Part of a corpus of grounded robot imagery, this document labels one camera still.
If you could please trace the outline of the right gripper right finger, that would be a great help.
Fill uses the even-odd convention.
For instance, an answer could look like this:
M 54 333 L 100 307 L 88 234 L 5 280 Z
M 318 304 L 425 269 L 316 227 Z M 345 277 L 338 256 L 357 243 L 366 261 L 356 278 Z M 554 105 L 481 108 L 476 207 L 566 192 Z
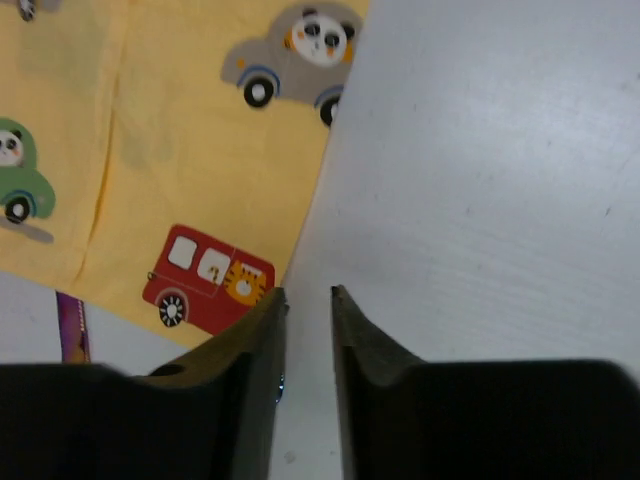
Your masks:
M 600 359 L 427 362 L 331 290 L 347 479 L 635 479 L 639 384 Z

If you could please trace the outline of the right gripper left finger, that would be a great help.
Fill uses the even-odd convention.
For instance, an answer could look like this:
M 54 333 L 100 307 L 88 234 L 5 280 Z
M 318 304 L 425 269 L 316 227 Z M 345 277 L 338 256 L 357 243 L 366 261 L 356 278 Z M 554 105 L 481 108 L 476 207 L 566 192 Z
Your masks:
M 240 321 L 146 376 L 100 364 L 1 369 L 5 479 L 264 479 L 288 305 Z

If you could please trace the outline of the iridescent table knife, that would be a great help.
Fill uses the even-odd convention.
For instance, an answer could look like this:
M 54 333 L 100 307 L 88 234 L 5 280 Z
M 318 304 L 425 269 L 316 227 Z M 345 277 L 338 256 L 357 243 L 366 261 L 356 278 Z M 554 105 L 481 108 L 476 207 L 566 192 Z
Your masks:
M 63 363 L 91 361 L 84 303 L 62 292 L 56 293 L 61 357 Z

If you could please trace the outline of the yellow car-print cloth placemat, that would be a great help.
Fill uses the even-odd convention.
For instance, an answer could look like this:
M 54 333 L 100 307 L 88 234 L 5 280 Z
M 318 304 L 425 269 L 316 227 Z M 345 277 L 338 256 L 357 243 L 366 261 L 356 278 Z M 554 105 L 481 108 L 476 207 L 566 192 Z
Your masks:
M 5 1 L 1 268 L 186 347 L 277 287 L 364 1 Z

